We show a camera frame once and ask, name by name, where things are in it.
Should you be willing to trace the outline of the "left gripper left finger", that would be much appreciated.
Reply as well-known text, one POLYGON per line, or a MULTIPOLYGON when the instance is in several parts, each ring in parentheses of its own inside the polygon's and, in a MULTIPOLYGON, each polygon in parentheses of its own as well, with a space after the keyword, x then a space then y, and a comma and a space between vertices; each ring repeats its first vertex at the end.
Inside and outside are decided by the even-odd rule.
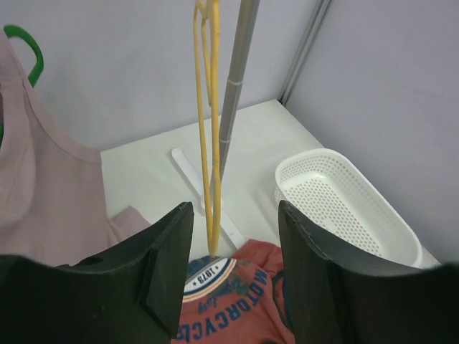
POLYGON ((3 343, 169 343, 194 225, 189 202, 103 252, 50 267, 1 257, 3 343))

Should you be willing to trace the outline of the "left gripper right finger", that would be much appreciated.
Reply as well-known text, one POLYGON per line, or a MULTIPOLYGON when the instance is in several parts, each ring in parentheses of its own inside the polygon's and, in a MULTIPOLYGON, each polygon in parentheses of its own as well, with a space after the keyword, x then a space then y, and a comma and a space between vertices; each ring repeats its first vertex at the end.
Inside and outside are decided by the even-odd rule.
POLYGON ((456 343, 458 264, 420 269, 355 247, 278 206, 297 343, 456 343))

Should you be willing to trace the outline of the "red tank top blue trim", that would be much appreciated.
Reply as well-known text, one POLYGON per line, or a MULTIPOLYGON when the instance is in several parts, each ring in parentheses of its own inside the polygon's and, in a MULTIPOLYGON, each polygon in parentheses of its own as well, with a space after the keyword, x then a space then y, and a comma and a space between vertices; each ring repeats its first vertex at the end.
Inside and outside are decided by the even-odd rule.
POLYGON ((281 248, 251 239, 187 268, 173 343, 294 343, 281 248))

